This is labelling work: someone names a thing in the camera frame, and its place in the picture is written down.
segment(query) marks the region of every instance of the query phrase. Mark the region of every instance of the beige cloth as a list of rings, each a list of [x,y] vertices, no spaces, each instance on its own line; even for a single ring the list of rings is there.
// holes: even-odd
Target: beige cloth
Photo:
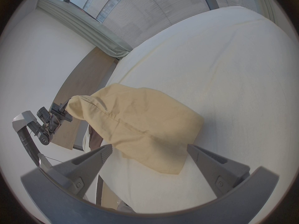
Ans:
[[[160,173],[179,174],[204,119],[170,96],[121,84],[73,96],[66,110],[123,154]]]

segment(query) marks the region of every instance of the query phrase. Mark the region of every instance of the curtain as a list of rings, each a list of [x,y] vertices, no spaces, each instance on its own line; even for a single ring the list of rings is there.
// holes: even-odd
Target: curtain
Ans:
[[[72,4],[39,0],[37,8],[50,14],[111,57],[125,57],[132,50],[118,35]]]

